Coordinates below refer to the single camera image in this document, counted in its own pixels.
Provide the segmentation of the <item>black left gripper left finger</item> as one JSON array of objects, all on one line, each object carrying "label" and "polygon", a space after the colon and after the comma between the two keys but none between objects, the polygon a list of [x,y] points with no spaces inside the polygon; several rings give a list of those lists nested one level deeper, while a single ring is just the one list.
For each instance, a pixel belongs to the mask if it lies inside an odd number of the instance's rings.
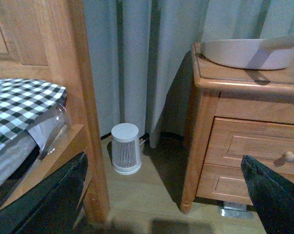
[{"label": "black left gripper left finger", "polygon": [[70,234],[88,169],[81,152],[0,210],[0,234]]}]

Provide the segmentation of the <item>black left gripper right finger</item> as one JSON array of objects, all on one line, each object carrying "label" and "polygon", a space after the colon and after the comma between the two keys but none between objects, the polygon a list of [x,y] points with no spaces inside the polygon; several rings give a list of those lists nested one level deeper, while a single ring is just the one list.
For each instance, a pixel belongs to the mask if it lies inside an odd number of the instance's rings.
[{"label": "black left gripper right finger", "polygon": [[294,234],[294,183],[249,155],[240,166],[266,233]]}]

